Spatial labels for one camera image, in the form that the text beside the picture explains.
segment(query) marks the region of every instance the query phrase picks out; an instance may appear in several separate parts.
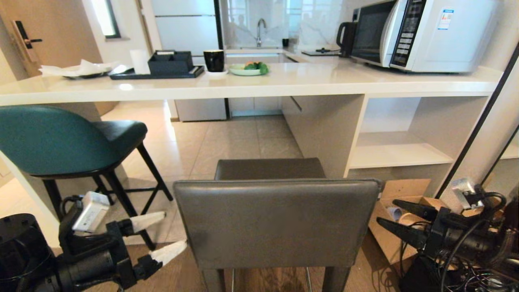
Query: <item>microwave control panel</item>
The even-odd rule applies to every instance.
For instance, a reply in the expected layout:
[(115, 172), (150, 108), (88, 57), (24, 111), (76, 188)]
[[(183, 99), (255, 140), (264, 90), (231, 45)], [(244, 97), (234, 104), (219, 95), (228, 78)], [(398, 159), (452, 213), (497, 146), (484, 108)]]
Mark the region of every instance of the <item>microwave control panel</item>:
[(402, 67), (407, 65), (409, 53), (413, 47), (418, 25), (424, 12), (425, 2), (426, 0), (409, 0), (407, 2), (391, 64)]

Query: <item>black mug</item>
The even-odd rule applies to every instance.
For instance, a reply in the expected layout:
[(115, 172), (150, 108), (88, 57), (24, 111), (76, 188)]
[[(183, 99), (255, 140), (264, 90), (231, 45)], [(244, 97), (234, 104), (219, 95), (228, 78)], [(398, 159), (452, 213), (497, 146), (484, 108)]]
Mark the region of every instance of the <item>black mug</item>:
[(223, 50), (203, 51), (203, 57), (206, 60), (206, 66), (209, 72), (224, 71), (225, 56)]

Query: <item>chair backrest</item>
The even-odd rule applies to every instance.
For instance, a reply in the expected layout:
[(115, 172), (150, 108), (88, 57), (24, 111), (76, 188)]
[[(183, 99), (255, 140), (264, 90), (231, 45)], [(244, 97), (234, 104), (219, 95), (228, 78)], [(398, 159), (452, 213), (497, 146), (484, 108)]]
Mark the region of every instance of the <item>chair backrest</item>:
[(200, 269), (350, 267), (378, 180), (177, 181)]
[(89, 121), (41, 105), (0, 107), (0, 151), (36, 176), (92, 171), (117, 160), (106, 137)]

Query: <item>sticker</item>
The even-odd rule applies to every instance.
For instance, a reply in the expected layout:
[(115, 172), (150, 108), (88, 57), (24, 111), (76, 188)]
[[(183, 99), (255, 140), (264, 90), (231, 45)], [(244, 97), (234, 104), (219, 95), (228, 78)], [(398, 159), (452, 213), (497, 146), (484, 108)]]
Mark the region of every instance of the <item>sticker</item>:
[(438, 24), (439, 30), (448, 30), (450, 26), (450, 20), (453, 17), (454, 10), (453, 9), (443, 9), (442, 19), (440, 19), (440, 24)]

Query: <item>wooden floor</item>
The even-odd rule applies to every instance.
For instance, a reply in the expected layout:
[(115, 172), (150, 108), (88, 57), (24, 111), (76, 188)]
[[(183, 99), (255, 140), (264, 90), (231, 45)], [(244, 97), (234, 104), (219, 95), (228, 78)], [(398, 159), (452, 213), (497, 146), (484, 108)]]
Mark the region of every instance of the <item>wooden floor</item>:
[[(128, 247), (128, 252), (135, 263), (145, 255), (145, 246)], [(324, 268), (310, 268), (313, 291), (321, 291)], [(225, 271), (227, 292), (231, 291), (231, 270)], [(117, 291), (114, 283), (104, 283), (90, 288), (94, 291)], [(131, 292), (150, 291), (204, 291), (191, 250), (186, 250), (167, 266), (159, 270), (147, 281), (140, 281), (129, 289)], [(305, 268), (247, 269), (235, 271), (236, 292), (308, 292)], [(373, 235), (368, 231), (356, 264), (352, 267), (347, 292), (387, 292), (398, 290), (398, 277), (390, 268)]]

